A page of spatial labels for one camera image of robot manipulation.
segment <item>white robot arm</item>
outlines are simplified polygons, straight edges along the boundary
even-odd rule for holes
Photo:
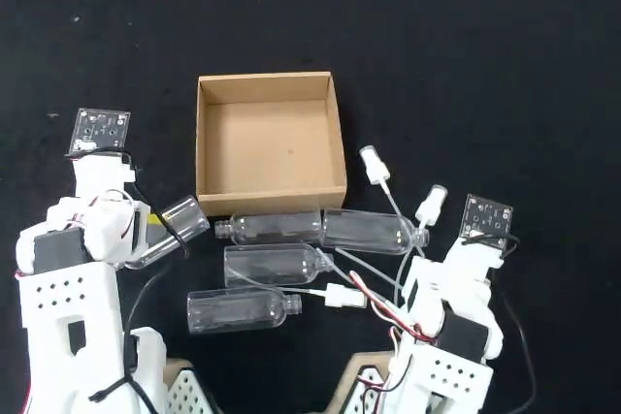
[[[435,342],[403,334],[377,412],[469,414],[482,408],[494,372],[486,363],[503,348],[486,275],[504,262],[510,215],[510,207],[470,196],[460,238],[444,261],[413,259],[402,310]],[[484,235],[490,225],[496,235]]]
[[[129,114],[79,111],[71,150],[122,147]],[[23,230],[16,244],[23,327],[28,331],[30,377],[28,414],[149,414],[167,409],[163,383],[166,346],[151,328],[131,331],[125,372],[116,270],[139,269],[179,244],[167,237],[149,248],[150,207],[124,190],[135,182],[130,164],[119,153],[92,153],[73,160],[74,197],[48,209],[46,221]],[[200,211],[193,198],[180,206]],[[175,212],[164,214],[170,228]],[[209,228],[198,215],[198,228],[174,228],[187,240]],[[83,322],[86,345],[70,349],[69,325]],[[114,382],[104,397],[98,392]],[[150,401],[139,397],[137,384]]]

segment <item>empty plastic bottle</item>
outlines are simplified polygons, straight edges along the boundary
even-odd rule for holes
[[[308,244],[259,244],[224,248],[224,284],[237,288],[311,283],[332,267]]]
[[[233,215],[215,222],[215,237],[230,238],[236,244],[269,244],[275,242],[318,242],[321,213],[277,213]]]
[[[234,288],[187,295],[191,334],[270,329],[282,325],[287,315],[300,312],[300,295],[284,295],[278,290]]]
[[[323,212],[323,246],[401,255],[428,242],[429,232],[414,227],[401,215],[343,208],[328,208]]]

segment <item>open cardboard box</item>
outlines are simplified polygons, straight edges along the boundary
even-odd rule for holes
[[[205,214],[340,207],[346,189],[329,72],[199,77],[196,195]]]

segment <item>red and white wire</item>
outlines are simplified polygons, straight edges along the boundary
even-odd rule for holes
[[[420,339],[421,341],[425,341],[427,343],[434,342],[434,339],[430,336],[427,336],[420,332],[420,327],[418,325],[409,325],[406,323],[394,310],[392,305],[383,302],[380,298],[377,297],[377,294],[374,293],[369,287],[365,284],[365,282],[360,278],[360,275],[355,271],[351,271],[349,276],[353,280],[353,284],[360,290],[362,293],[371,301],[372,306],[375,305],[374,310],[377,312],[383,312],[386,317],[387,322],[391,322],[397,327],[399,327],[404,332],[408,332],[415,339]]]

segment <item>black fabric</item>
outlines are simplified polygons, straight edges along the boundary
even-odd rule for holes
[[[0,0],[0,11],[7,412],[27,380],[15,243],[72,192],[62,154],[77,108],[132,112],[127,146],[164,207],[194,189],[196,77],[296,70],[334,73],[348,207],[390,209],[357,156],[370,143],[407,214],[433,183],[448,188],[433,258],[456,238],[468,193],[514,206],[522,246],[501,278],[530,338],[532,412],[600,412],[616,399],[618,0]],[[186,293],[222,285],[223,245],[211,232],[196,239],[139,320],[163,334],[170,356],[192,361],[226,413],[323,409],[353,352],[391,346],[370,311],[315,298],[275,330],[190,337]],[[393,257],[369,260],[397,271]],[[151,273],[118,274],[124,313]],[[493,309],[506,339],[491,363],[489,413],[521,403],[529,386],[518,335]]]

